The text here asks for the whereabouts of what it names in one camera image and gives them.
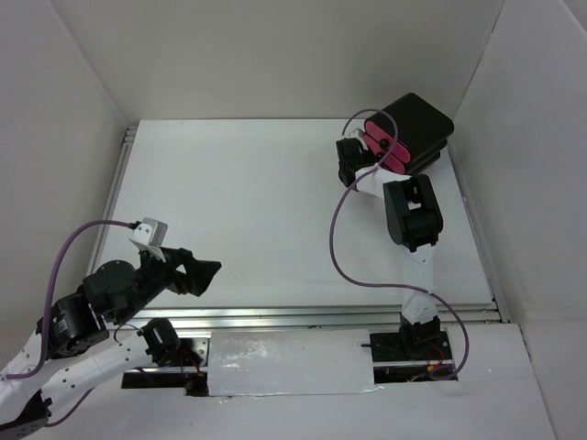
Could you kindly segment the pink top drawer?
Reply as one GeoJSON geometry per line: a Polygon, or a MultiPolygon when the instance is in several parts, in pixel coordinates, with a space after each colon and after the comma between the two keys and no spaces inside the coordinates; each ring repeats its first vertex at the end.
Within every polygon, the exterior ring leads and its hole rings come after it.
{"type": "Polygon", "coordinates": [[[364,133],[365,133],[364,138],[367,136],[370,136],[371,138],[375,139],[376,141],[378,141],[380,143],[380,146],[382,149],[386,149],[386,153],[382,156],[382,158],[386,157],[386,159],[393,150],[393,147],[389,146],[389,143],[386,140],[386,138],[393,138],[395,143],[401,142],[399,140],[396,140],[394,138],[394,135],[391,135],[385,128],[381,128],[379,125],[377,125],[375,122],[372,122],[372,121],[365,122],[364,133]]]}

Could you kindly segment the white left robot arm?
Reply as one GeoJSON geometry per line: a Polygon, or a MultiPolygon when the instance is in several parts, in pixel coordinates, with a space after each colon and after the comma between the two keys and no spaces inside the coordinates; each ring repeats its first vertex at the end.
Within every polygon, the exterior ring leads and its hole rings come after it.
{"type": "Polygon", "coordinates": [[[90,349],[110,338],[165,290],[201,296],[222,265],[198,260],[184,248],[165,248],[161,258],[139,254],[134,268],[111,260],[85,277],[78,290],[50,308],[26,345],[1,372],[1,436],[23,439],[54,426],[52,415],[75,398],[128,369],[166,367],[201,359],[184,349],[172,323],[154,318],[132,335],[97,354],[90,349]]]}

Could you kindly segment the pink drawer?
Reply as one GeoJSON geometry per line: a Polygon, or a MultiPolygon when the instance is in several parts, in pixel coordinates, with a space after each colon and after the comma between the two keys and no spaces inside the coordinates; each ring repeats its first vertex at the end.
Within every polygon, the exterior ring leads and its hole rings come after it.
{"type": "Polygon", "coordinates": [[[367,136],[370,136],[371,138],[375,139],[376,141],[378,141],[380,143],[380,146],[382,149],[386,149],[386,153],[382,156],[382,158],[386,157],[386,159],[393,150],[393,147],[389,146],[389,143],[386,140],[386,138],[393,138],[395,143],[401,142],[399,140],[396,140],[394,138],[394,135],[391,135],[385,128],[381,128],[379,125],[377,125],[375,122],[372,122],[372,121],[365,122],[364,133],[365,133],[364,138],[367,136]]]}
{"type": "MultiPolygon", "coordinates": [[[[390,147],[393,147],[392,152],[383,163],[383,167],[386,170],[397,174],[406,174],[407,165],[411,161],[411,155],[409,150],[401,143],[395,143],[392,137],[386,138],[390,147]]],[[[364,138],[364,143],[376,156],[377,160],[380,160],[386,153],[385,148],[381,148],[380,143],[370,136],[364,138]]]]}

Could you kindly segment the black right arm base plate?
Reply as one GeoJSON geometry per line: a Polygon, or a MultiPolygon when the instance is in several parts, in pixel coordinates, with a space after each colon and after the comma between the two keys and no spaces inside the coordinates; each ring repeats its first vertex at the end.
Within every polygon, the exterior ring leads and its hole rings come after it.
{"type": "Polygon", "coordinates": [[[369,341],[361,343],[362,348],[371,352],[373,364],[378,367],[417,367],[449,365],[452,352],[446,331],[438,338],[422,346],[408,347],[399,332],[371,333],[369,341]]]}

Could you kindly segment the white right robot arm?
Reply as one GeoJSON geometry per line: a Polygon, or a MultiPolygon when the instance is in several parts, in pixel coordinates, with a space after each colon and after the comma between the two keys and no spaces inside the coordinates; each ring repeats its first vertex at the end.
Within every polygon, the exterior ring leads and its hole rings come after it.
{"type": "Polygon", "coordinates": [[[344,137],[336,142],[338,177],[349,191],[382,200],[391,240],[404,252],[399,347],[408,358],[420,358],[440,335],[433,288],[432,258],[444,220],[431,180],[393,173],[377,165],[361,139],[344,137]]]}

